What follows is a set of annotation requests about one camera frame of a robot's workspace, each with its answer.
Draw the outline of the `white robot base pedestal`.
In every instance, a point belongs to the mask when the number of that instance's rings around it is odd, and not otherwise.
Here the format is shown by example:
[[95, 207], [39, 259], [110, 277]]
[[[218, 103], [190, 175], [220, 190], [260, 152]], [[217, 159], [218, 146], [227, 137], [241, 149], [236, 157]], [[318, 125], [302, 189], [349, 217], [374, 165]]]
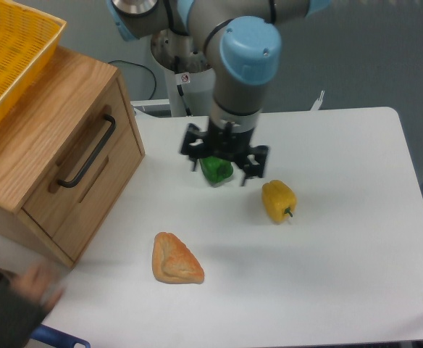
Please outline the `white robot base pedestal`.
[[133, 107], [154, 117], [208, 115], [215, 73], [193, 39], [163, 30], [151, 37], [151, 54], [164, 73], [168, 98], [134, 101]]

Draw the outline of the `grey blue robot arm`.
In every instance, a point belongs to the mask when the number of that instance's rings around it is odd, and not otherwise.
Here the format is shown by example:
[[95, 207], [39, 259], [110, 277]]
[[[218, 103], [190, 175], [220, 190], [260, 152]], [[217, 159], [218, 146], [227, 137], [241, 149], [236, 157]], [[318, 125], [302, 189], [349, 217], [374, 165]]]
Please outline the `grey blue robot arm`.
[[263, 177], [269, 149], [251, 137], [267, 89], [280, 65], [277, 26], [308, 17], [328, 1], [108, 1], [126, 41], [164, 30], [190, 42], [213, 69], [215, 82], [205, 131], [186, 128], [181, 154], [192, 162], [213, 156], [235, 163], [244, 179]]

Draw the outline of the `blurred human hand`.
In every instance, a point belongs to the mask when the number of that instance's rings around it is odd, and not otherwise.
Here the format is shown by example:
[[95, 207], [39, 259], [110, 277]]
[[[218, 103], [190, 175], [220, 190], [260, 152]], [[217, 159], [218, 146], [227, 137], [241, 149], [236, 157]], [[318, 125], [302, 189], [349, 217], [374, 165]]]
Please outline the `blurred human hand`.
[[15, 276], [10, 286], [21, 297], [40, 305], [49, 313], [65, 293], [59, 279], [59, 273], [52, 264], [40, 262], [31, 265], [22, 275]]

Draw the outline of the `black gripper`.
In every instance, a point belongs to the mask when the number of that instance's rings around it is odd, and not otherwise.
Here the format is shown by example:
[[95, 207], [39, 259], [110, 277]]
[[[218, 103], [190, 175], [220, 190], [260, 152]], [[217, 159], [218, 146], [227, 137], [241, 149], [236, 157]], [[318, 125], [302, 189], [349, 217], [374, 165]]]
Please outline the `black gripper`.
[[250, 146], [253, 128], [244, 132], [236, 132], [235, 129], [235, 124], [231, 122], [220, 128], [210, 120], [205, 131], [188, 123], [180, 153], [192, 162], [191, 170], [196, 171], [200, 159], [216, 157], [234, 162], [242, 170], [241, 186], [245, 186], [249, 179], [263, 178], [269, 147]]

